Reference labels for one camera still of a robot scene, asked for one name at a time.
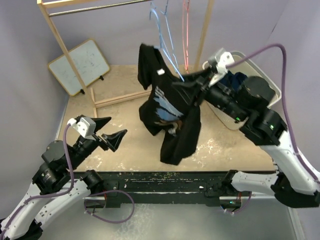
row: clothes hanger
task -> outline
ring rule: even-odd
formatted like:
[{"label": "clothes hanger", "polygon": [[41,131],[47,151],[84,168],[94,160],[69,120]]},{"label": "clothes hanger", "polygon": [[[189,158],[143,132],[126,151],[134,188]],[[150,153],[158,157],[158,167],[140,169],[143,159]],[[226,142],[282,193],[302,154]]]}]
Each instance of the clothes hanger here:
[{"label": "clothes hanger", "polygon": [[181,78],[181,80],[184,82],[185,79],[182,77],[181,73],[179,72],[179,66],[178,66],[178,62],[177,62],[177,58],[176,58],[176,55],[175,55],[175,52],[174,52],[174,44],[173,44],[173,41],[172,41],[172,38],[171,38],[171,32],[170,32],[170,28],[169,28],[169,23],[168,23],[168,18],[167,18],[167,10],[168,10],[168,3],[169,3],[169,0],[167,0],[166,2],[166,6],[165,6],[165,11],[160,11],[161,14],[163,14],[165,16],[165,21],[166,21],[166,26],[167,26],[167,29],[168,29],[168,33],[169,33],[169,38],[170,38],[170,43],[171,43],[171,48],[172,48],[172,55],[175,59],[175,63],[176,65],[174,64],[174,62],[172,61],[172,58],[169,54],[169,51],[168,51],[168,48],[167,48],[167,45],[165,43],[165,40],[163,38],[163,35],[162,35],[162,30],[161,30],[161,24],[160,24],[160,20],[159,20],[159,17],[158,17],[158,14],[157,14],[157,11],[156,11],[156,6],[153,4],[153,2],[150,3],[151,6],[153,6],[151,9],[150,9],[150,14],[149,14],[149,19],[151,19],[151,14],[154,14],[155,16],[155,23],[157,25],[157,28],[158,28],[158,32],[159,32],[159,43],[160,43],[160,46],[154,46],[156,49],[159,49],[159,50],[162,50],[164,55],[167,57],[167,59],[169,60],[169,62],[171,63],[171,65],[173,66],[175,72],[179,75],[179,77]]},{"label": "clothes hanger", "polygon": [[[184,69],[189,73],[189,4],[190,0],[186,3],[183,0],[182,3],[182,46],[183,46],[183,56],[184,56]],[[186,48],[185,48],[185,10],[186,10]]]}]

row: wooden post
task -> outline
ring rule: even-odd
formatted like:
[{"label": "wooden post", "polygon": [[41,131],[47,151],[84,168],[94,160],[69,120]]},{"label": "wooden post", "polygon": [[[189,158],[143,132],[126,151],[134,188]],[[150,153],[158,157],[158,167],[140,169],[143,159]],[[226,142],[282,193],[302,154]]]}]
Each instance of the wooden post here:
[{"label": "wooden post", "polygon": [[210,23],[211,19],[211,13],[212,13],[212,8],[214,6],[215,0],[208,0],[208,5],[206,6],[206,11],[205,11],[205,16],[204,16],[204,22],[202,26],[202,32],[201,32],[201,37],[200,37],[200,42],[198,45],[198,50],[196,52],[196,58],[195,58],[195,63],[194,63],[194,71],[197,71],[199,68],[199,62],[200,62],[200,57],[202,54],[202,50],[204,48],[204,43],[206,40],[206,35],[207,35],[207,30],[208,26]]},{"label": "wooden post", "polygon": [[44,19],[45,19],[46,22],[48,23],[48,25],[49,25],[49,27],[50,27],[50,29],[51,29],[51,31],[52,31],[55,39],[57,40],[57,42],[58,42],[58,44],[59,44],[59,46],[60,46],[60,48],[61,48],[61,50],[62,50],[62,52],[63,52],[63,54],[65,55],[67,61],[69,62],[72,70],[74,71],[76,78],[78,79],[79,83],[81,84],[82,89],[83,89],[83,91],[84,91],[87,99],[89,100],[89,102],[90,102],[90,104],[91,104],[92,106],[95,106],[95,102],[92,100],[92,98],[91,98],[91,96],[90,96],[90,93],[89,93],[89,91],[88,91],[88,89],[87,89],[84,81],[82,80],[82,78],[81,78],[81,76],[80,76],[77,68],[76,68],[75,63],[74,63],[74,61],[72,60],[72,58],[70,57],[70,54],[69,54],[69,52],[68,52],[68,50],[67,50],[67,48],[66,48],[66,46],[65,46],[65,43],[64,43],[64,41],[62,40],[62,38],[61,38],[61,36],[60,36],[60,34],[59,34],[59,32],[58,32],[58,30],[57,30],[54,22],[53,22],[53,21],[51,20],[51,18],[49,17],[48,12],[47,12],[46,8],[44,7],[42,0],[37,0],[37,5],[38,5],[38,7],[39,7],[40,10],[41,10],[41,12],[42,12],[42,14],[43,14],[43,16],[44,16]]},{"label": "wooden post", "polygon": [[43,6],[46,9],[53,9],[53,8],[60,8],[60,7],[71,6],[75,4],[83,4],[83,3],[93,2],[93,1],[97,1],[97,0],[58,0],[58,1],[44,2]]},{"label": "wooden post", "polygon": [[95,101],[94,103],[95,103],[95,107],[98,109],[98,108],[110,106],[113,104],[119,104],[126,101],[147,97],[150,95],[150,93],[151,93],[151,90],[138,91],[138,92],[129,93],[123,96],[116,96],[116,97],[112,97],[112,98],[101,100],[101,101]]},{"label": "wooden post", "polygon": [[[93,88],[93,87],[91,87],[91,88],[90,88],[90,90],[91,90],[91,98],[92,98],[92,101],[93,101],[93,102],[95,102],[95,93],[94,93],[94,88]],[[97,117],[98,117],[96,104],[94,104],[94,107],[93,107],[93,116],[94,116],[95,118],[97,118]]]}]

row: lavender wall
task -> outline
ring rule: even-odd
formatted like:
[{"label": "lavender wall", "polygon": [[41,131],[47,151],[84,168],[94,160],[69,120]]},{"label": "lavender wall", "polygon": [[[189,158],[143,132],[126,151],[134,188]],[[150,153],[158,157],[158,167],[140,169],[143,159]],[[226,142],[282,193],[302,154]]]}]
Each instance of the lavender wall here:
[{"label": "lavender wall", "polygon": [[0,49],[1,219],[43,162],[68,96],[47,70],[61,53],[36,1],[0,0]]},{"label": "lavender wall", "polygon": [[[320,2],[314,0],[290,1],[269,43],[282,43],[287,50],[287,108],[299,148],[320,170]],[[281,52],[278,49],[261,54],[259,66],[280,86]],[[275,107],[282,111],[279,104]],[[308,240],[320,236],[320,209],[298,211]]]},{"label": "lavender wall", "polygon": [[[125,2],[124,0],[97,1],[79,7]],[[166,0],[155,0],[164,9]],[[184,63],[182,49],[182,0],[169,1],[168,21],[175,51],[180,64]],[[288,0],[216,0],[208,28],[201,61],[216,50],[251,52],[269,38]],[[189,14],[189,61],[195,62],[208,0],[191,0]],[[74,7],[57,9],[69,10]],[[158,45],[156,24],[149,21],[150,3],[137,3],[115,8],[79,12],[54,17],[66,46],[70,49],[88,38],[94,38],[106,59],[112,64],[136,64],[141,42]],[[165,19],[161,16],[164,36]]]},{"label": "lavender wall", "polygon": [[[155,2],[161,6],[165,0]],[[202,61],[220,47],[248,53],[264,45],[287,2],[216,0]],[[181,3],[182,0],[171,0],[168,14],[180,63],[183,62]],[[191,63],[196,57],[206,6],[207,0],[191,1]],[[148,20],[149,7],[149,3],[139,3],[60,16],[54,21],[69,49],[94,38],[111,64],[136,64],[141,42],[158,44],[155,23]],[[47,69],[47,63],[62,51],[35,0],[0,0],[0,33],[0,218],[3,218],[25,194],[42,163],[41,154],[55,136],[68,96]]]}]

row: whiteboard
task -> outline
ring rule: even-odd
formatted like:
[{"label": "whiteboard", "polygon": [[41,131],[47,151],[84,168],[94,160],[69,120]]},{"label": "whiteboard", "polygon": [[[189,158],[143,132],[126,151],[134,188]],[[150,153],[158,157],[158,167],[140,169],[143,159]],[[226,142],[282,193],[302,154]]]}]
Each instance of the whiteboard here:
[{"label": "whiteboard", "polygon": [[[86,86],[110,70],[105,57],[92,39],[76,46],[69,54]],[[65,55],[50,62],[48,68],[70,96],[80,92],[82,87]]]}]

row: gray floor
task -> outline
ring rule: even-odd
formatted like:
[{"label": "gray floor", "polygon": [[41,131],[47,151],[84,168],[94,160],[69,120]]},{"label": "gray floor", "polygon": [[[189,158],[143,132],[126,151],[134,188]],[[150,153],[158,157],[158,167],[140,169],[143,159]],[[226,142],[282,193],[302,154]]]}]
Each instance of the gray floor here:
[{"label": "gray floor", "polygon": [[[126,218],[130,204],[97,213],[109,220]],[[288,208],[274,199],[254,199],[230,216],[220,207],[137,204],[133,217],[110,224],[84,214],[75,204],[44,231],[43,240],[296,240]]]}]

